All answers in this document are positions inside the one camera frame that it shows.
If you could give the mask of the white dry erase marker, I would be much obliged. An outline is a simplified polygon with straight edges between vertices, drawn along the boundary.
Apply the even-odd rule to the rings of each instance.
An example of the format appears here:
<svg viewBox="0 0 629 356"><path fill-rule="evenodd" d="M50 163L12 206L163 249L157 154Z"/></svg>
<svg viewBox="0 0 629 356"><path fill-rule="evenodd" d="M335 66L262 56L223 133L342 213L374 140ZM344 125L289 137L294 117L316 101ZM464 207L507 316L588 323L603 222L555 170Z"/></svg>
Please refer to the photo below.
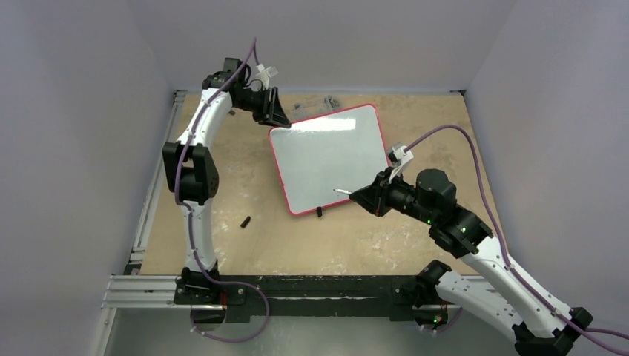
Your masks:
<svg viewBox="0 0 629 356"><path fill-rule="evenodd" d="M339 193L339 194L345 194L345 195L350 195L352 194L352 191L346 190L346 189L341 189L341 188L333 188L333 191Z"/></svg>

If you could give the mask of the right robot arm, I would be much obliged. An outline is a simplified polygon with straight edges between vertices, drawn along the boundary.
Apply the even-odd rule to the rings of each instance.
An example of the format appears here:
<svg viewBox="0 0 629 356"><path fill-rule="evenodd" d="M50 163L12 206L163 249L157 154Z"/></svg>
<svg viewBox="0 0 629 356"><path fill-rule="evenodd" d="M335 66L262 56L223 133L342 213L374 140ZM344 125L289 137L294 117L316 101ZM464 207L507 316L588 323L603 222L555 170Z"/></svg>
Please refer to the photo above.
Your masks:
<svg viewBox="0 0 629 356"><path fill-rule="evenodd" d="M371 185L349 194L351 201L377 217L396 210L429 225L435 244L481 275L491 291L473 286L451 267L433 260L417 277L418 296L427 302L438 298L453 302L491 325L513 343L519 355L567 355L587 328L592 315L572 309L552 296L546 306L537 297L548 294L523 273L513 275L517 263L501 250L499 238L473 212L459 205L456 187L438 169L422 170L410 185L387 168Z"/></svg>

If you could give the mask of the red framed whiteboard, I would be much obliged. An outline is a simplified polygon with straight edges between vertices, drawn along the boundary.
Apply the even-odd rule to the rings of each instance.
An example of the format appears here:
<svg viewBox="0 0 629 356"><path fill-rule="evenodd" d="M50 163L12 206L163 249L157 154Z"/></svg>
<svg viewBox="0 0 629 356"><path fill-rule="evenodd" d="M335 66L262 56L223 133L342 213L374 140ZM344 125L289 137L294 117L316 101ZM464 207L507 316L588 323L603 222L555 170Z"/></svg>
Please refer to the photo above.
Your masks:
<svg viewBox="0 0 629 356"><path fill-rule="evenodd" d="M341 188L369 185L389 162L378 109L371 103L297 120L268 133L290 214L348 201Z"/></svg>

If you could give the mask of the black marker cap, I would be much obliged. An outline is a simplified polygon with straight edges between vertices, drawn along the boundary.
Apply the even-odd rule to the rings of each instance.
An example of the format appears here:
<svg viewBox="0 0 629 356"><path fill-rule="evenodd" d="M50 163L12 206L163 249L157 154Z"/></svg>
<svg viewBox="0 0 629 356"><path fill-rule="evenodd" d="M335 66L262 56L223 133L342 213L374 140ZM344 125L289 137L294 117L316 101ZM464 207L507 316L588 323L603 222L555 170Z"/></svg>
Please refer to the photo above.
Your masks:
<svg viewBox="0 0 629 356"><path fill-rule="evenodd" d="M246 228L248 224L251 222L251 216L247 216L240 224L241 228Z"/></svg>

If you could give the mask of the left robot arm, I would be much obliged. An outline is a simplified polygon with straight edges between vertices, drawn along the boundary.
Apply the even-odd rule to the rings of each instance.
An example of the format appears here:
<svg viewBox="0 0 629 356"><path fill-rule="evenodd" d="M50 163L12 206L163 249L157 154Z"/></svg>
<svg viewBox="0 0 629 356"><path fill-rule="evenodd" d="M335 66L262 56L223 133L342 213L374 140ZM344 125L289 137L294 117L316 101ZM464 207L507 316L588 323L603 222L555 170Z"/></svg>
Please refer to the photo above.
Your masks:
<svg viewBox="0 0 629 356"><path fill-rule="evenodd" d="M223 282L212 237L211 204L220 187L220 175L211 155L214 139L237 108L251 113L259 125L290 128L291 122L270 85L277 68L226 58L223 68L202 82L199 104L183 133L162 147L168 189L181 208L185 223L186 258L176 280L174 303L217 304L225 301L232 282Z"/></svg>

